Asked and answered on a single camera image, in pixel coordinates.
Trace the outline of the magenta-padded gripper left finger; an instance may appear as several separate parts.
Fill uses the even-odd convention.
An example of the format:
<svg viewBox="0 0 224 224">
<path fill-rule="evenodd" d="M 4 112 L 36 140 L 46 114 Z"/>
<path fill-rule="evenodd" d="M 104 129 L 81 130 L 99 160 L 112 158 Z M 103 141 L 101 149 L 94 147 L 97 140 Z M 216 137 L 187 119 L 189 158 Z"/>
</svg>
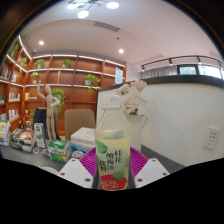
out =
<svg viewBox="0 0 224 224">
<path fill-rule="evenodd" d="M 93 148 L 79 159 L 71 158 L 59 171 L 58 176 L 81 187 L 92 188 L 96 172 L 96 149 Z"/>
</svg>

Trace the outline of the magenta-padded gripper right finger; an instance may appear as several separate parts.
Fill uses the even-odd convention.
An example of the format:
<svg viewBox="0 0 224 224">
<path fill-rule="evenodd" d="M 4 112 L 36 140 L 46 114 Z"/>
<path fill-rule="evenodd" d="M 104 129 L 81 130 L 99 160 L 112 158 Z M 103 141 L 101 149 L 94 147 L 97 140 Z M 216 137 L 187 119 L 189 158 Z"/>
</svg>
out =
<svg viewBox="0 0 224 224">
<path fill-rule="evenodd" d="M 140 151 L 130 149 L 130 188 L 140 188 L 168 176 L 169 172 L 156 159 L 148 159 Z"/>
</svg>

